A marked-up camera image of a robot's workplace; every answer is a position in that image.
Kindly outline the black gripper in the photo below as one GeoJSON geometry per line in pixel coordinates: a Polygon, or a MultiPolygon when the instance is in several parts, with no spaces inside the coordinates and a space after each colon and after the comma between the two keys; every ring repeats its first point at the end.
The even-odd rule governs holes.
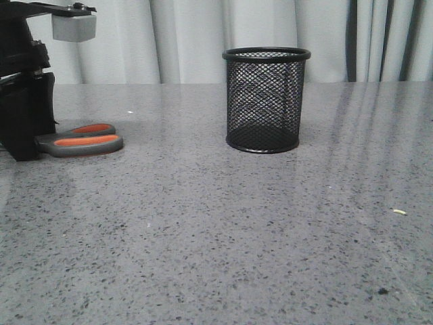
{"type": "Polygon", "coordinates": [[[49,68],[44,43],[33,39],[27,19],[50,16],[88,16],[95,7],[75,2],[61,6],[22,1],[1,2],[1,143],[16,161],[39,157],[36,137],[55,133],[52,72],[39,76],[34,72],[49,68]]]}

